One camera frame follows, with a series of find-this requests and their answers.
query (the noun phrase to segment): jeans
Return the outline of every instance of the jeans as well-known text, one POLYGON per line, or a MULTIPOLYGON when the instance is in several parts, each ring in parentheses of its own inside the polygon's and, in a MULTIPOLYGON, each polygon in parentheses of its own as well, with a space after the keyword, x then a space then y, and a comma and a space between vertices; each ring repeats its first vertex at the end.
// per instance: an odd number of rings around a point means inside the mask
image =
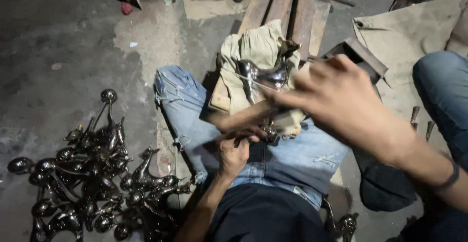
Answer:
POLYGON ((413 80, 453 159, 468 171, 468 61, 439 51, 421 58, 413 80))
MULTIPOLYGON (((436 122, 453 159, 468 171, 468 61, 439 51, 420 59, 413 80, 424 107, 436 122)), ((468 241, 468 213, 447 206, 425 214, 401 233, 404 241, 468 241)))
MULTIPOLYGON (((210 144, 220 132, 199 119, 206 89, 189 72, 178 66, 164 66, 156 72, 156 101, 162 105, 176 134, 175 141, 196 171, 197 183, 219 167, 218 149, 210 144)), ((296 193, 320 208, 331 176, 343 160, 348 146, 313 125, 308 118, 295 139, 282 138, 277 144, 250 144, 250 158, 231 187, 256 183, 296 193)))

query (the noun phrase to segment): leg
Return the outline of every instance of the leg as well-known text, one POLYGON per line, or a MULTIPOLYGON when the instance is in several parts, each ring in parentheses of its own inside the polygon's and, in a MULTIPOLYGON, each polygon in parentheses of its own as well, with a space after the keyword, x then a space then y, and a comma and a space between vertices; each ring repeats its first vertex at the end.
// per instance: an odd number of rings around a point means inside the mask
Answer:
POLYGON ((301 126, 295 139, 280 139, 277 145, 251 145, 249 167, 233 186, 245 183, 276 186, 300 195, 319 209, 322 193, 327 193, 331 176, 349 148, 315 127, 310 118, 301 122, 301 126))
POLYGON ((413 80, 453 159, 468 170, 468 61, 447 51, 428 54, 414 65, 413 80))
POLYGON ((164 66, 156 72, 156 101, 162 105, 176 142, 185 150, 197 183, 203 182, 208 171, 218 168, 216 154, 204 144, 219 136, 216 127, 199 119, 206 99, 206 89, 189 72, 178 66, 164 66))

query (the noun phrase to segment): concrete floor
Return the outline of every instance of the concrete floor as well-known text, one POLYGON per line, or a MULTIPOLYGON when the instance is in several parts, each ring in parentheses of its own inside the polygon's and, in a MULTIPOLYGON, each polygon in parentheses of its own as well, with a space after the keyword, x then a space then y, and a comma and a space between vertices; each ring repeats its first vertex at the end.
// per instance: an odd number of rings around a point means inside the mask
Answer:
MULTIPOLYGON (((333 5, 321 53, 354 36, 353 17, 386 12, 393 0, 352 1, 357 3, 355 8, 333 5)), ((180 65, 202 82, 206 72, 215 69, 216 51, 242 14, 187 20, 181 0, 169 5, 144 2, 143 12, 135 10, 129 16, 121 14, 118 0, 0 2, 1 241, 29 239, 30 208, 37 192, 27 176, 9 174, 6 164, 17 156, 33 160, 54 156, 66 145, 61 139, 68 131, 87 124, 105 88, 118 92, 114 116, 126 117, 130 156, 138 161, 137 154, 152 144, 162 150, 152 172, 174 173, 176 149, 154 103, 155 71, 180 65), (131 48, 130 42, 138 45, 131 48)), ((131 169, 138 163, 131 163, 131 169)), ((341 173, 351 197, 345 208, 361 214, 357 241, 385 241, 398 235, 407 217, 422 214, 420 202, 394 213, 365 209, 352 154, 344 159, 341 173)), ((85 241, 113 241, 111 233, 86 233, 85 241)), ((54 241, 70 239, 69 233, 61 233, 54 241)))

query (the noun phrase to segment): bracelet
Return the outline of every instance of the bracelet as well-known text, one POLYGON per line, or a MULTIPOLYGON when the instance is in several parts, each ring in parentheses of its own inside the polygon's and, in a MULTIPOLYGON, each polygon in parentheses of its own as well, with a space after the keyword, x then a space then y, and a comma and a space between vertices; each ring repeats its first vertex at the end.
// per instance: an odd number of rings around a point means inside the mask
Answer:
POLYGON ((436 189, 445 189, 447 187, 450 187, 452 186, 459 178, 460 176, 460 169, 458 167, 458 165, 455 163, 454 160, 452 160, 452 164, 453 164, 453 174, 452 176, 450 176, 450 178, 443 184, 441 185, 436 185, 434 186, 434 188, 436 189))

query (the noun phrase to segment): black shirt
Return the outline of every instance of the black shirt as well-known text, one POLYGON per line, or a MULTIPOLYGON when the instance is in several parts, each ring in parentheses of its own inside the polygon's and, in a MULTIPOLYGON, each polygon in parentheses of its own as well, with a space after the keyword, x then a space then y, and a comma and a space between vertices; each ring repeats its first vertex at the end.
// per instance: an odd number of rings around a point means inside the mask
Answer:
POLYGON ((262 184, 243 184, 225 193, 205 241, 330 242, 318 211, 302 197, 262 184))

